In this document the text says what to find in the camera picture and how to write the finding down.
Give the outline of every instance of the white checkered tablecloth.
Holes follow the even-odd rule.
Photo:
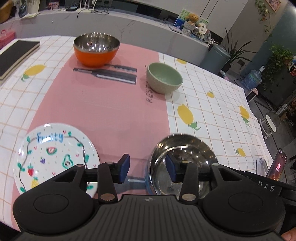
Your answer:
[[[27,40],[40,41],[40,48],[0,86],[0,221],[9,226],[12,226],[14,155],[47,90],[74,52],[74,37],[45,36]],[[195,135],[213,149],[221,164],[235,169],[255,172],[255,162],[259,156],[263,156],[271,165],[272,158],[243,89],[171,56],[160,53],[159,61],[177,69],[184,79],[177,91],[166,95],[171,133]],[[24,72],[38,64],[45,65],[45,69],[23,82],[21,78]],[[207,96],[209,92],[212,92],[213,98]],[[178,107],[181,105],[190,110],[199,130],[189,127],[180,118]],[[245,124],[239,106],[249,113],[250,126]],[[244,151],[243,156],[241,152],[236,152],[238,148]]]
[[[14,155],[53,80],[74,53],[74,37],[45,36],[25,40],[40,41],[40,48],[0,86],[0,221],[12,226],[11,202],[14,184]],[[2,53],[17,40],[0,50]],[[24,72],[37,64],[45,69],[21,80]]]
[[[242,88],[172,56],[159,53],[159,61],[178,70],[183,77],[182,86],[166,95],[171,134],[187,133],[198,137],[213,150],[220,164],[235,169],[255,173],[258,157],[264,157],[268,166],[272,164],[260,125]],[[189,127],[180,118],[178,107],[182,104],[193,114],[199,130]],[[240,106],[250,115],[247,124]],[[238,148],[244,153],[237,153]]]

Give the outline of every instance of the teddy bear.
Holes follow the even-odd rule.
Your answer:
[[[194,25],[199,20],[199,17],[194,13],[190,13],[187,15],[186,20],[188,21],[189,24]]]

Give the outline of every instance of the gray trash can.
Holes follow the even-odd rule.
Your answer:
[[[214,44],[202,60],[200,67],[213,74],[218,74],[229,59],[230,55],[227,51],[219,45]]]

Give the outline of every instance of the black notebook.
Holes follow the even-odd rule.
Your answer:
[[[0,85],[27,58],[35,49],[40,46],[40,42],[18,40],[3,53],[0,54]]]

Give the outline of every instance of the metal bowl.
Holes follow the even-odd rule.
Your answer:
[[[212,163],[218,163],[213,151],[200,139],[188,134],[170,135],[156,145],[148,161],[145,180],[150,194],[174,194],[179,198],[182,183],[173,183],[170,179],[165,166],[168,153],[172,153],[177,160],[194,162],[208,170]],[[209,191],[209,182],[199,182],[199,198]]]
[[[88,33],[74,40],[77,59],[88,67],[100,67],[110,62],[119,49],[120,41],[105,33]]]

